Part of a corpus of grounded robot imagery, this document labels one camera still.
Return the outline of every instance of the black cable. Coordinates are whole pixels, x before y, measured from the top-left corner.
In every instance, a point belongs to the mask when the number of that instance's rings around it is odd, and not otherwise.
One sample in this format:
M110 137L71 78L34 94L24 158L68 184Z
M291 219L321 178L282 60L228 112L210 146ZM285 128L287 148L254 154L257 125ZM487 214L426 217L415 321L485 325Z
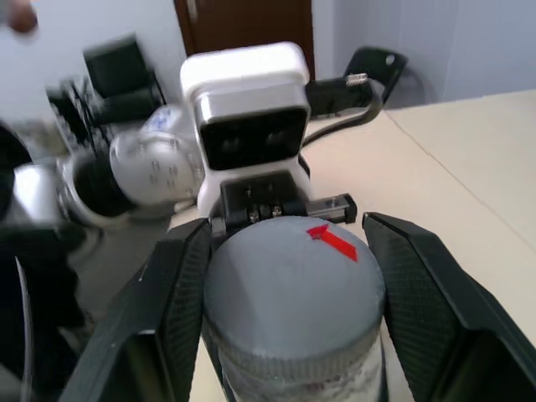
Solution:
M363 85L370 85L370 89L372 93L372 98L370 100L370 103L368 104L368 109L364 113L358 116L353 116L346 120L338 121L337 123L333 123L329 126L325 126L321 128L318 131L313 132L312 134L308 135L305 138L301 146L302 148L336 131L341 131L341 130L344 130L345 128L350 128L350 127L362 126L363 124L367 124L376 118L376 116L384 108L384 103L382 102L382 98L379 95L379 93L376 91L374 86L371 85L370 80L365 82Z

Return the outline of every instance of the red arrow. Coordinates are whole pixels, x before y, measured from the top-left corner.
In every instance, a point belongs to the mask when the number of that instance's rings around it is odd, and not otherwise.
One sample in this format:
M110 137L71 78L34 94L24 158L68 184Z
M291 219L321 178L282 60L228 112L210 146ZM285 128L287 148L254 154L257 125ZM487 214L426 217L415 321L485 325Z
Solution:
M307 233L314 240L322 240L323 242L332 246L339 253L347 256L350 260L358 262L358 251L355 248L355 245L348 243L346 240L341 239L332 232L329 231L329 225L323 224L322 226L317 226L315 228L310 228Z

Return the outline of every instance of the cable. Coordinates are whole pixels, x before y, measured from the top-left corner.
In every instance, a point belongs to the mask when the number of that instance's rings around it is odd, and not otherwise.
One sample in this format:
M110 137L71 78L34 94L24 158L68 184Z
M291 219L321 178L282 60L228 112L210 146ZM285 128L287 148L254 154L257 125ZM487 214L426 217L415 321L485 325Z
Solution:
M350 127L362 126L363 124L367 124L374 120L384 108L384 103L382 102L382 98L380 97L374 86L371 85L370 80L366 81L366 84L370 85L371 87L372 99L370 100L368 109L364 113L358 116L350 117L349 119L343 121L338 121L337 123L333 123L329 126L321 128L318 131L313 132L305 138L301 147L304 148L307 145L312 144L316 140L319 140L322 137L334 133L335 131L341 131L345 128Z
M20 394L20 402L30 402L32 397L32 363L34 360L34 341L32 336L32 307L30 306L30 298L24 275L23 267L20 265L18 258L15 257L17 263L18 279L20 281L20 291L23 296L23 319L24 319L24 371L23 371L23 387Z

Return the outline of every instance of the container lid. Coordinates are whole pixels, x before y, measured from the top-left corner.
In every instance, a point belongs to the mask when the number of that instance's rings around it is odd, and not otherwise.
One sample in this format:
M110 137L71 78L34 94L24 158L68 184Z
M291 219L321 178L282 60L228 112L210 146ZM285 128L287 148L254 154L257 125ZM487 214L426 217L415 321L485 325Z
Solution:
M258 378L316 381L369 350L384 280L367 245L322 219L241 230L211 260L205 315L219 350Z

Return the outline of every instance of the chair backrest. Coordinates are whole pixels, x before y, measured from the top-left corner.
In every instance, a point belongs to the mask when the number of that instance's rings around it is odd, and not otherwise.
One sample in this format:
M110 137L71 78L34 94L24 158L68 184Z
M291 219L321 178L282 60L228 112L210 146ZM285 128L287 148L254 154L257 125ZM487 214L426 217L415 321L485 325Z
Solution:
M47 90L47 97L50 105L55 106L58 113L64 118L69 129L75 135L76 141L83 145L90 137L90 133L69 94L64 90Z
M407 64L408 58L402 54L365 46L353 54L344 75L365 73L378 81L384 86L382 99L385 103Z
M102 98L134 92L153 83L135 36L87 49L84 59L91 84Z

